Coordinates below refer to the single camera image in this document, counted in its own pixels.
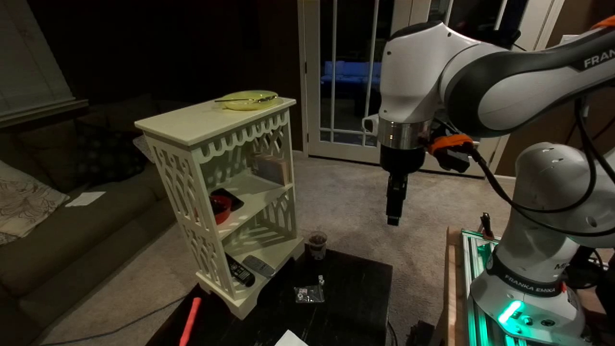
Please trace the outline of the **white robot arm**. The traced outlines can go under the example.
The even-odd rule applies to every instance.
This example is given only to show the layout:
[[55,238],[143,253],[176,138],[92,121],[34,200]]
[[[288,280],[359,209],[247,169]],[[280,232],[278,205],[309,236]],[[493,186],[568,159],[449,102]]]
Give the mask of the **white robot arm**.
[[[551,107],[612,82],[612,28],[605,23],[545,50],[516,52],[445,23],[393,32],[380,61],[374,130],[388,173],[386,219],[401,219],[407,177],[426,155],[462,171],[478,138],[509,134]],[[612,155],[535,142],[516,155],[505,232],[474,294],[555,298],[578,246],[612,242]]]

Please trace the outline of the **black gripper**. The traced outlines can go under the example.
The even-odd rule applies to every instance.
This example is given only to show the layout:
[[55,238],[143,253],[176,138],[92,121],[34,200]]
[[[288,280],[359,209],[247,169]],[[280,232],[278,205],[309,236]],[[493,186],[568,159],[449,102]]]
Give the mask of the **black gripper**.
[[386,223],[397,226],[407,192],[407,177],[420,169],[424,152],[420,148],[397,150],[380,148],[380,167],[388,173]]

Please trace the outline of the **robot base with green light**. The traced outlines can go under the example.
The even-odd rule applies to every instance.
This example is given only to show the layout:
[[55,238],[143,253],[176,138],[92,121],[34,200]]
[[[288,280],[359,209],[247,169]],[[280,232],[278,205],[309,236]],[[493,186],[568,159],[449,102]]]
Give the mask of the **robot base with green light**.
[[487,273],[497,242],[461,232],[470,346],[591,346],[578,296],[562,286],[557,296],[532,296]]

